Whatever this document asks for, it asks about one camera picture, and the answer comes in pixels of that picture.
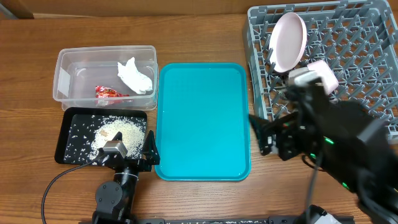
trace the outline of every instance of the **crumpled paper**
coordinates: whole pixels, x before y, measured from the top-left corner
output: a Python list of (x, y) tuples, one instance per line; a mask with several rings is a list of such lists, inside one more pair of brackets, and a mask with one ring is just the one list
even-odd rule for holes
[(134, 57), (127, 61), (126, 66), (118, 62), (118, 77), (137, 94), (153, 90), (152, 80), (138, 71)]

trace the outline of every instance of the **dish rack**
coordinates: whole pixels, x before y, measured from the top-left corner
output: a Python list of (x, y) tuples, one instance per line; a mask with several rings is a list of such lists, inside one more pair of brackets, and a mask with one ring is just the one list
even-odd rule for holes
[(243, 30), (255, 114), (275, 120), (292, 112), (282, 77), (268, 49), (276, 22), (297, 13), (307, 27), (307, 46), (297, 68), (325, 60), (339, 87), (330, 100), (356, 100), (369, 114), (389, 122), (388, 139), (398, 143), (398, 27), (385, 0), (355, 0), (256, 6)]

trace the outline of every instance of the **turquoise tray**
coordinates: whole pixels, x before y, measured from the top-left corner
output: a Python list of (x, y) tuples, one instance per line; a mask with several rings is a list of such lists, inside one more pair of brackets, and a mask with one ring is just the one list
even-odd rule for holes
[(251, 170), (246, 73), (235, 63), (160, 72), (156, 145), (164, 180), (239, 181)]

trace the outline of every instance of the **pink plate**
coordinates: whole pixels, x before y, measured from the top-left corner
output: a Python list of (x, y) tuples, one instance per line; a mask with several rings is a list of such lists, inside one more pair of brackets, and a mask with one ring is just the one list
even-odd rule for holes
[(275, 71), (286, 72), (302, 58), (307, 43), (307, 28), (303, 19), (294, 12), (284, 14), (276, 23), (269, 41), (274, 51), (270, 57)]

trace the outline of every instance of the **red wrapper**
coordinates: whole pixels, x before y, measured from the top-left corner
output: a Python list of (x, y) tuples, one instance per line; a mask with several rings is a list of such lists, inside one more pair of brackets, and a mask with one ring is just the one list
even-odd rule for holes
[[(110, 97), (122, 97), (122, 96), (130, 96), (128, 94), (120, 94), (116, 90), (105, 87), (105, 86), (96, 86), (95, 87), (95, 98), (110, 98)], [(115, 103), (121, 103), (122, 100), (96, 100), (96, 106), (108, 106)]]

